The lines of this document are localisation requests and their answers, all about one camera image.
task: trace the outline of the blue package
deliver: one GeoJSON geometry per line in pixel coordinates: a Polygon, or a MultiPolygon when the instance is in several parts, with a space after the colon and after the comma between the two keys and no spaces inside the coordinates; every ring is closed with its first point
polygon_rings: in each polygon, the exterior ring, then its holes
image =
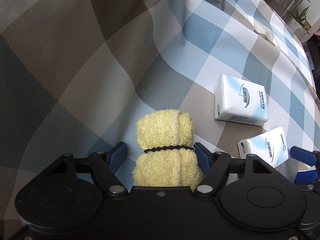
{"type": "Polygon", "coordinates": [[[298,171],[295,184],[311,184],[318,179],[317,170],[298,171]]]}

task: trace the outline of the tablecloth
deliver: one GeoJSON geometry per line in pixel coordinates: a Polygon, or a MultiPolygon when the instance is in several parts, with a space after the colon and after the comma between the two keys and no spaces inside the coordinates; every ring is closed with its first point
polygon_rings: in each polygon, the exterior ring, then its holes
{"type": "MultiPolygon", "coordinates": [[[[282,126],[288,147],[320,149],[319,99],[305,52],[263,0],[0,0],[0,234],[21,227],[17,192],[62,154],[120,141],[130,188],[136,121],[189,112],[194,141],[237,142],[282,126]],[[265,86],[263,126],[214,120],[220,74],[265,86]]],[[[279,171],[293,181],[298,162],[279,171]]]]}

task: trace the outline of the white wall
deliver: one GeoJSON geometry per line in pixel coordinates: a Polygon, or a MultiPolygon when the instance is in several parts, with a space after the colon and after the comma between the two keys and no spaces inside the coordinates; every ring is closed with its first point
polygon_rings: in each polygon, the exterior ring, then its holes
{"type": "Polygon", "coordinates": [[[310,0],[310,2],[308,2],[308,0],[303,0],[298,6],[299,13],[301,13],[302,10],[309,5],[311,6],[307,11],[307,21],[312,26],[320,18],[320,0],[310,0]]]}

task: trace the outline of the yellow towel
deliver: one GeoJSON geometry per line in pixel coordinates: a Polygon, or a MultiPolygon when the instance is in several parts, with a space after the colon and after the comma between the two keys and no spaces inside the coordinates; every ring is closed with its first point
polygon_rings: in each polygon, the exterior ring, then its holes
{"type": "MultiPolygon", "coordinates": [[[[137,142],[142,150],[163,146],[192,147],[194,125],[188,113],[160,110],[137,121],[137,142]]],[[[138,186],[190,186],[201,180],[194,151],[160,150],[143,153],[136,161],[133,178],[138,186]]]]}

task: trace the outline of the blue and white packaging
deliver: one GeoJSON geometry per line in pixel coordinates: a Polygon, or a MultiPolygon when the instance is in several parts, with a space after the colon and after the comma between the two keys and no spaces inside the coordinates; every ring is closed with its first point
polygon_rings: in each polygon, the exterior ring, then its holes
{"type": "Polygon", "coordinates": [[[273,168],[289,159],[287,142],[281,126],[238,142],[240,158],[247,154],[256,154],[273,168]]]}
{"type": "Polygon", "coordinates": [[[215,83],[214,90],[215,119],[255,125],[268,121],[264,86],[221,75],[215,83]]]}

